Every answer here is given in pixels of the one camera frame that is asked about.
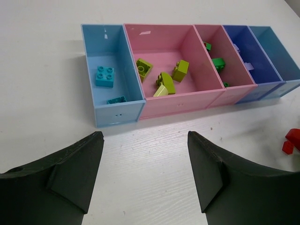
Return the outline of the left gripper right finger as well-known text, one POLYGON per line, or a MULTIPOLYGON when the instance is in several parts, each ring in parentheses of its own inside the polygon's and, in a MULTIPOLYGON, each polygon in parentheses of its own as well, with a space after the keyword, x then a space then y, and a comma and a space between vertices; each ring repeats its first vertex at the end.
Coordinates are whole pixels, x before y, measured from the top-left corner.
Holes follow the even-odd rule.
POLYGON ((297 225, 300 174, 257 164, 188 133, 201 212, 210 225, 297 225))

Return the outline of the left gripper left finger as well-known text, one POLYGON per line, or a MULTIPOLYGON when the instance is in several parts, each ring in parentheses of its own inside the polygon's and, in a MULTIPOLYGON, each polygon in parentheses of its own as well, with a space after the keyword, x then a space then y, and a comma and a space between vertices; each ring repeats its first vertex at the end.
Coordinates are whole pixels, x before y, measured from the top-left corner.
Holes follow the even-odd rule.
POLYGON ((94 132, 0 175, 2 225, 80 225, 88 213, 104 147, 94 132))

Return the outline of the teal lego bricks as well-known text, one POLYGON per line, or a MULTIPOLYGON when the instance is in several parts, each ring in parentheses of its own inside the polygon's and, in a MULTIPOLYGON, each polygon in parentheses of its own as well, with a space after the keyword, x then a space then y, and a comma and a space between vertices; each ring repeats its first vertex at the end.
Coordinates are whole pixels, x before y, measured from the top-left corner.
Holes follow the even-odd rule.
POLYGON ((115 69, 113 67, 98 66, 95 84, 98 87, 113 88, 115 69))

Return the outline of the green lego row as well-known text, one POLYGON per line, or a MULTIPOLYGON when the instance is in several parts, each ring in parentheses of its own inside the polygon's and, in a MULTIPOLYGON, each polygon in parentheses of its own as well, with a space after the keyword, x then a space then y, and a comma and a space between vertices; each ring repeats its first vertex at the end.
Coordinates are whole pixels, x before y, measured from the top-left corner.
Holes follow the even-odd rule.
POLYGON ((211 60, 212 60, 212 63, 214 65, 218 75, 221 78, 221 81, 222 81, 224 87, 225 88, 230 87, 229 79, 224 74, 224 68, 226 66, 226 63, 225 63, 224 59, 223 58, 212 58, 211 60))

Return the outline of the lime square lego brick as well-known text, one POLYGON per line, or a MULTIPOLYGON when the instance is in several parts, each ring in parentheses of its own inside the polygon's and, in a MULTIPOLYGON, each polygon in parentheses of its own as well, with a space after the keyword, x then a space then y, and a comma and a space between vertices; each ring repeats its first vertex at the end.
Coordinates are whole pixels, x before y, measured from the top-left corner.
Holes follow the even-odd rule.
POLYGON ((189 62, 185 60, 180 60, 176 63, 176 66, 172 72, 172 79, 181 82, 186 74, 188 73, 189 62))

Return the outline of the dark green lego piece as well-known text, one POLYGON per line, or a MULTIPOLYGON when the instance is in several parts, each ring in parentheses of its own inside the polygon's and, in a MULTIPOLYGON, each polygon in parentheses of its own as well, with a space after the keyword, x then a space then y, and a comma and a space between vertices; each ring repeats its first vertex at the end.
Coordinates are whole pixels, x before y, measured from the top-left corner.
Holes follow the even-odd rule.
POLYGON ((211 44, 207 43, 207 42, 203 42, 206 50, 209 52, 211 50, 211 44))

